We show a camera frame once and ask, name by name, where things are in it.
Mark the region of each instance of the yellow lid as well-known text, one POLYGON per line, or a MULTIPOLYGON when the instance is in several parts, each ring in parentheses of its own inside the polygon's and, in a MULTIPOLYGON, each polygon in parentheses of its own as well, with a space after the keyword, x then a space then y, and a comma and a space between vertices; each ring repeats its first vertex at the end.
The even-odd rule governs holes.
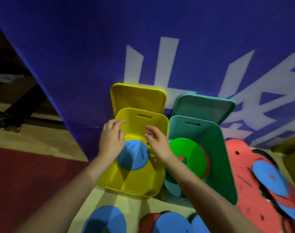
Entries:
POLYGON ((123 108, 164 113, 167 95, 164 90, 152 87, 115 83, 111 87, 114 116, 123 108))

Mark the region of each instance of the small hole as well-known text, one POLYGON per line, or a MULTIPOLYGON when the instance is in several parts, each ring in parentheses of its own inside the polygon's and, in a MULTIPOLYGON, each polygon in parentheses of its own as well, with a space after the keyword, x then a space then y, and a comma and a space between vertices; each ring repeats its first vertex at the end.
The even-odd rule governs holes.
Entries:
POLYGON ((147 119, 151 119, 152 118, 152 116, 149 116, 147 114, 137 114, 137 115, 138 115, 138 117, 143 117, 143 118, 147 118, 147 119))
POLYGON ((189 124, 189 125, 193 125, 193 126, 200 126, 200 123, 185 122, 185 124, 189 124))

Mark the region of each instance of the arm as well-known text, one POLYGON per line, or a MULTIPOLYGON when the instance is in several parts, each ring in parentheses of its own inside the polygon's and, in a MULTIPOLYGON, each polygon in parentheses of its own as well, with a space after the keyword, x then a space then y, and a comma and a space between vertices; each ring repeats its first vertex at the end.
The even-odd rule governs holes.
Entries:
POLYGON ((261 232, 234 205, 200 180, 172 152, 169 142, 161 131, 153 126, 145 126, 145 139, 173 174, 182 192, 192 203, 212 233, 254 233, 261 232))
POLYGON ((125 120, 113 119, 106 123, 100 137, 98 156, 61 189, 16 233, 64 233, 89 196, 104 171, 113 163, 125 144, 125 134, 119 130, 125 120))

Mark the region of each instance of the right hand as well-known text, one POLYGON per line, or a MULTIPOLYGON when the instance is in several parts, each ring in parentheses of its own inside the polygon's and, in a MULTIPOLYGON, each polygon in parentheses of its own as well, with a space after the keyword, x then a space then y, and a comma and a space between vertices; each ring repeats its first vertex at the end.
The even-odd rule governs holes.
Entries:
POLYGON ((175 157, 169 146, 167 137, 157 127, 145 126, 145 128, 147 131, 145 131, 144 137, 163 164, 166 164, 169 159, 175 157))

